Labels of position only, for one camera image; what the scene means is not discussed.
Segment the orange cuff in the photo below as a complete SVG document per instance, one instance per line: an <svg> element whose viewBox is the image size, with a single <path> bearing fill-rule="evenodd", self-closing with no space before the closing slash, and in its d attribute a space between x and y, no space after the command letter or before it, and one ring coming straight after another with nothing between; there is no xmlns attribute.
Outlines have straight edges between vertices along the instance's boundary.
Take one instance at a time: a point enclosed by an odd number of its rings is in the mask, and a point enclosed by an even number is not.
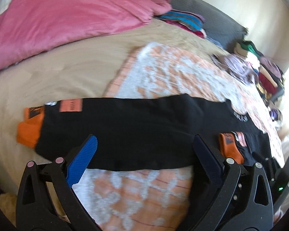
<svg viewBox="0 0 289 231"><path fill-rule="evenodd" d="M17 127L17 142L35 148L41 135L44 116L44 106L25 108L25 120L20 122Z"/></svg>
<svg viewBox="0 0 289 231"><path fill-rule="evenodd" d="M219 150L225 158L231 157L237 164L243 164L244 158L238 150L233 134L223 133L218 135Z"/></svg>

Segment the silver bolt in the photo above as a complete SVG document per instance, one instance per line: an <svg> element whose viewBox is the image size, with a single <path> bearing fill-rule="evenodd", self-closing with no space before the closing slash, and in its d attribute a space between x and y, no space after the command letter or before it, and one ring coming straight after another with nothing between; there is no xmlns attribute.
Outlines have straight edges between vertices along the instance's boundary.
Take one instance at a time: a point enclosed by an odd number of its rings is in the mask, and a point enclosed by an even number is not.
<svg viewBox="0 0 289 231"><path fill-rule="evenodd" d="M64 161L64 158L63 157L58 157L56 159L56 163L62 163Z"/></svg>
<svg viewBox="0 0 289 231"><path fill-rule="evenodd" d="M27 163L27 166L28 167L32 167L34 165L34 161L29 161L28 163Z"/></svg>
<svg viewBox="0 0 289 231"><path fill-rule="evenodd" d="M226 162L227 162L228 164L234 164L234 160L233 160L232 158L227 158L227 159L226 159Z"/></svg>
<svg viewBox="0 0 289 231"><path fill-rule="evenodd" d="M256 162L256 167L257 167L257 168L262 168L262 165L261 165L261 163L259 163L259 162Z"/></svg>

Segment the lavender clothing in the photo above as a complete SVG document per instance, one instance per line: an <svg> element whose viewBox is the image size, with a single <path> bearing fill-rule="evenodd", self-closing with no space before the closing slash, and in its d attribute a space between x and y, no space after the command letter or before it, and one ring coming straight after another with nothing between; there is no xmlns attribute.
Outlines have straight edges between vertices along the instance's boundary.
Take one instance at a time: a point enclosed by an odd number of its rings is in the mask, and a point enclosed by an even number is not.
<svg viewBox="0 0 289 231"><path fill-rule="evenodd" d="M275 75L277 78L281 79L281 72L279 71L278 67L275 63L271 62L266 57L260 57L259 59L260 63L264 65L273 75Z"/></svg>
<svg viewBox="0 0 289 231"><path fill-rule="evenodd" d="M227 71L231 76L240 82L246 85L250 83L258 83L257 74L241 57L235 54L223 55L219 57L216 55L211 55L210 57L216 66Z"/></svg>

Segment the beige bed sheet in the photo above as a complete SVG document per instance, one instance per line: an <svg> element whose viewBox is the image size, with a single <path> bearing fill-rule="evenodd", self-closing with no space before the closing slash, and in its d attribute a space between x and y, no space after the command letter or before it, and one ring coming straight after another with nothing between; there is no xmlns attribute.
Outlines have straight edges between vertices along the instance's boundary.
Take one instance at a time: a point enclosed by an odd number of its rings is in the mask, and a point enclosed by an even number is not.
<svg viewBox="0 0 289 231"><path fill-rule="evenodd" d="M207 40L153 19L145 27L66 44L1 71L0 182L3 188L17 193L26 163L47 161L16 142L17 124L23 120L25 107L63 99L101 97L128 53L152 41L186 49L207 61L209 54L226 53ZM282 153L278 155L283 163Z"/></svg>

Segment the orange and white blanket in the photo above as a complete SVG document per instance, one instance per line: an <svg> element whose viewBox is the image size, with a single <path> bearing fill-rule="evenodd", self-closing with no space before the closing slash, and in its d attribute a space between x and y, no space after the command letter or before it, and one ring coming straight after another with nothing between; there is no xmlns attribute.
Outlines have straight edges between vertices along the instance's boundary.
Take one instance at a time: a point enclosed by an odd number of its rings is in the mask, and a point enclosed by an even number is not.
<svg viewBox="0 0 289 231"><path fill-rule="evenodd" d="M272 156L283 164L281 142L254 85L246 86L186 50L150 43L130 54L105 97L157 98L188 93L210 101L230 99L270 137ZM87 169L73 186L104 231L175 230L188 209L192 168L112 172Z"/></svg>

